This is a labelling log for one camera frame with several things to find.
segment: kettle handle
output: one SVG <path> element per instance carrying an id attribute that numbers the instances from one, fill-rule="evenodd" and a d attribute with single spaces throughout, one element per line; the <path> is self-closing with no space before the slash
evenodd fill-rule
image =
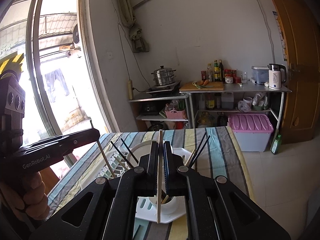
<path id="1" fill-rule="evenodd" d="M 286 70 L 284 65 L 280 65 L 280 69 L 284 70 L 284 80 L 281 81 L 281 84 L 283 84 L 283 83 L 285 83 L 287 81 L 287 70 Z"/>

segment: finger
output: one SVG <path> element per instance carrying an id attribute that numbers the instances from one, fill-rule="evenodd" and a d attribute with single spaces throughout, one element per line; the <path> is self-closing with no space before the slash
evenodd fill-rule
<path id="1" fill-rule="evenodd" d="M 32 218 L 36 218 L 45 212 L 45 210 L 47 209 L 47 205 L 48 197 L 44 195 L 40 203 L 27 207 L 26 214 Z"/>
<path id="2" fill-rule="evenodd" d="M 0 182 L 0 187 L 5 200 L 11 208 L 24 209 L 24 203 L 21 197 L 7 184 Z"/>
<path id="3" fill-rule="evenodd" d="M 41 185 L 35 189 L 28 191 L 24 196 L 23 200 L 27 205 L 35 205 L 40 203 L 44 196 L 45 185 L 42 182 Z"/>
<path id="4" fill-rule="evenodd" d="M 41 174 L 39 172 L 36 172 L 30 175 L 26 175 L 23 177 L 22 183 L 26 191 L 30 190 L 30 188 L 35 189 L 42 183 Z"/>
<path id="5" fill-rule="evenodd" d="M 50 212 L 50 207 L 47 206 L 46 210 L 44 211 L 44 213 L 42 213 L 40 216 L 34 218 L 35 220 L 42 220 L 42 219 L 46 219 L 49 215 Z"/>

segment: wooden door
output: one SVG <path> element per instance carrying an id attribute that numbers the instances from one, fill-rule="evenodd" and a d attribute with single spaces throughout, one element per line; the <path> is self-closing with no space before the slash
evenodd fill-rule
<path id="1" fill-rule="evenodd" d="M 313 138 L 319 117 L 319 25 L 303 0 L 273 0 L 288 53 L 288 88 L 281 135 L 284 143 Z"/>

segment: cutting board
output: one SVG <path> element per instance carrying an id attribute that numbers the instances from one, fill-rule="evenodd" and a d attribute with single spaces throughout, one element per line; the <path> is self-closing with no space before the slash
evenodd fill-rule
<path id="1" fill-rule="evenodd" d="M 181 88 L 180 91 L 209 91 L 209 90 L 223 90 L 223 83 L 222 82 L 209 82 L 207 84 L 208 88 L 201 88 L 198 89 L 195 87 L 192 82 L 184 84 Z"/>

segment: metal screw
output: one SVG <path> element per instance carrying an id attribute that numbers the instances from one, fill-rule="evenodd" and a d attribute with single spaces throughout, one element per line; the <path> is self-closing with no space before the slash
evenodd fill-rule
<path id="1" fill-rule="evenodd" d="M 178 171 L 180 171 L 180 172 L 187 172 L 189 169 L 188 169 L 188 167 L 187 166 L 180 166 L 179 168 L 178 168 Z"/>
<path id="2" fill-rule="evenodd" d="M 217 177 L 217 182 L 223 184 L 227 182 L 227 178 L 225 176 L 219 176 Z"/>
<path id="3" fill-rule="evenodd" d="M 106 178 L 105 177 L 98 177 L 96 178 L 96 183 L 99 184 L 99 185 L 102 185 L 106 182 Z"/>
<path id="4" fill-rule="evenodd" d="M 135 173 L 143 173 L 144 168 L 138 166 L 138 167 L 135 167 L 133 170 L 134 170 Z"/>

